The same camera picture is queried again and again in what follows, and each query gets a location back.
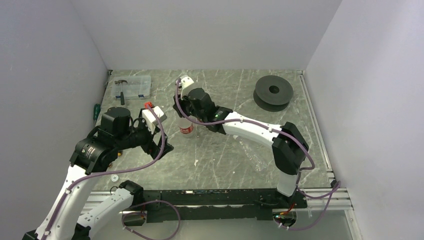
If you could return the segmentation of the clear bottle red label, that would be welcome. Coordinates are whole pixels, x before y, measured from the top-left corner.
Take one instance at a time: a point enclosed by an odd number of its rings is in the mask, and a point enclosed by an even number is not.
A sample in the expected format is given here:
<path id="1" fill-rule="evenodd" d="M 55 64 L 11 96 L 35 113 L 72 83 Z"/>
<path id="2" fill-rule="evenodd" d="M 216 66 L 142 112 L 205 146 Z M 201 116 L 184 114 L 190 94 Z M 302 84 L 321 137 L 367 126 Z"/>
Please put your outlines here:
<path id="1" fill-rule="evenodd" d="M 188 120 L 188 119 L 186 119 L 184 117 L 181 117 L 181 118 L 178 119 L 177 125 L 179 127 L 180 133 L 184 137 L 186 137 L 186 138 L 192 138 L 192 137 L 194 137 L 194 135 L 195 135 L 194 124 L 190 120 Z"/>

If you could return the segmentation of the white tea bottle cap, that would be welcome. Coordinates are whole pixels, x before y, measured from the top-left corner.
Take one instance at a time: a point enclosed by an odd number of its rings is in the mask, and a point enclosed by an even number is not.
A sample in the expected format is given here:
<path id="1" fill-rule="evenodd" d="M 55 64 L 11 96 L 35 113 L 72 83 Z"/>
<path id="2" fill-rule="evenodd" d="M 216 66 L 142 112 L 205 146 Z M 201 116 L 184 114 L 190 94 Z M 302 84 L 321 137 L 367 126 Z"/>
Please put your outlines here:
<path id="1" fill-rule="evenodd" d="M 115 183 L 119 180 L 119 176 L 117 174 L 113 174 L 111 175 L 110 180 Z"/>

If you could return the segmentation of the clear bottle white cap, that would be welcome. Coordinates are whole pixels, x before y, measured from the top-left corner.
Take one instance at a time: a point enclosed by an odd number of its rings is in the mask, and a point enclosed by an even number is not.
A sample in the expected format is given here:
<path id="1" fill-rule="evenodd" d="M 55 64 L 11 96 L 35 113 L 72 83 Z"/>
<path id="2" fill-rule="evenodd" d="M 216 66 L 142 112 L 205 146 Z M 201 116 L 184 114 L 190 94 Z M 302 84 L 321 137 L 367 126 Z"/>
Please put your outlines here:
<path id="1" fill-rule="evenodd" d="M 251 143 L 248 139 L 241 138 L 236 136 L 234 140 L 239 144 L 242 151 L 245 153 L 248 162 L 254 167 L 257 172 L 263 171 L 267 164 L 264 161 L 263 157 L 255 150 L 255 143 Z"/>

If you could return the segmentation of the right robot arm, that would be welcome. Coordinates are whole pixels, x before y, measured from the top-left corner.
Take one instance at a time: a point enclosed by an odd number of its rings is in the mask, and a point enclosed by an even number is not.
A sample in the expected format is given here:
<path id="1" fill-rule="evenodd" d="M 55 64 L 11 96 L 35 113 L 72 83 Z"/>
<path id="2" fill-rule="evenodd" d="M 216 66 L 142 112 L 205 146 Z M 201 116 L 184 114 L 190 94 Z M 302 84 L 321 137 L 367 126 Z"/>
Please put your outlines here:
<path id="1" fill-rule="evenodd" d="M 311 158 L 309 145 L 297 126 L 260 122 L 230 108 L 217 106 L 202 88 L 190 91 L 178 87 L 174 91 L 173 108 L 179 117 L 207 128 L 210 132 L 238 136 L 269 148 L 279 170 L 275 200 L 287 208 L 295 201 L 303 161 Z"/>

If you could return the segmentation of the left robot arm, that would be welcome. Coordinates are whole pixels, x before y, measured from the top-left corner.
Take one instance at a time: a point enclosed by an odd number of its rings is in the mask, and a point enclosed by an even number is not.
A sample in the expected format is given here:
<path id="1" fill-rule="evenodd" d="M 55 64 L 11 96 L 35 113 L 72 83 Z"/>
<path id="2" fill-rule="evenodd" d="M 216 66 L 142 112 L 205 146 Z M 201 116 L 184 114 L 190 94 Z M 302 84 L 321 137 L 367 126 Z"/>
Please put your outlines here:
<path id="1" fill-rule="evenodd" d="M 137 210 L 144 201 L 144 189 L 126 180 L 113 194 L 87 213 L 82 210 L 93 187 L 119 151 L 141 147 L 154 161 L 173 150 L 164 134 L 165 113 L 158 106 L 146 106 L 136 119 L 124 107 L 111 107 L 85 139 L 79 141 L 70 158 L 63 186 L 45 217 L 25 240 L 91 240 L 119 212 Z"/>

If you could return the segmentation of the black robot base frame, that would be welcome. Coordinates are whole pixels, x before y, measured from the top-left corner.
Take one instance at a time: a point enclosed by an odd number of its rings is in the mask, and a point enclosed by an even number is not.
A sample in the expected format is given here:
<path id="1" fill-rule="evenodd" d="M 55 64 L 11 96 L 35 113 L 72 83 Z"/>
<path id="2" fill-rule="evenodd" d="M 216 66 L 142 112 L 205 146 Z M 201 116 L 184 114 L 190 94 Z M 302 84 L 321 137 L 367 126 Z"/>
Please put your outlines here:
<path id="1" fill-rule="evenodd" d="M 256 219 L 271 221 L 307 208 L 298 192 L 285 198 L 275 188 L 145 190 L 123 218 L 127 226 L 177 220 Z"/>

